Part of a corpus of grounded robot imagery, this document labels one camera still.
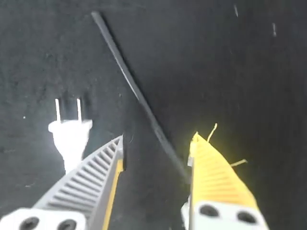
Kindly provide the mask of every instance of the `black background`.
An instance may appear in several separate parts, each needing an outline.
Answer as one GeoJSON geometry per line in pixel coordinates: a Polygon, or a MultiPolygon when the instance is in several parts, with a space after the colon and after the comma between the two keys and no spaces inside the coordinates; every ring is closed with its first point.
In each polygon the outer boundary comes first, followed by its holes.
{"type": "Polygon", "coordinates": [[[125,134],[111,230],[180,229],[188,188],[90,12],[105,16],[182,159],[198,130],[256,197],[271,229],[306,229],[307,1],[3,0],[0,214],[33,205],[63,174],[47,126],[75,99],[94,126],[85,155],[125,134]],[[276,37],[273,26],[276,25],[276,37]]]}

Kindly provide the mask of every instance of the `metal prong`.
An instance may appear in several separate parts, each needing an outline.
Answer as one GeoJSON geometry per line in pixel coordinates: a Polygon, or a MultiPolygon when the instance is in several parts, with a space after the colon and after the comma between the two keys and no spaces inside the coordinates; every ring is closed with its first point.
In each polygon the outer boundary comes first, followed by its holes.
{"type": "Polygon", "coordinates": [[[77,98],[77,109],[78,109],[78,121],[82,121],[81,117],[81,101],[80,98],[77,98]]]}
{"type": "Polygon", "coordinates": [[[61,115],[59,113],[59,100],[56,98],[56,111],[57,111],[57,121],[61,122],[61,115]]]}

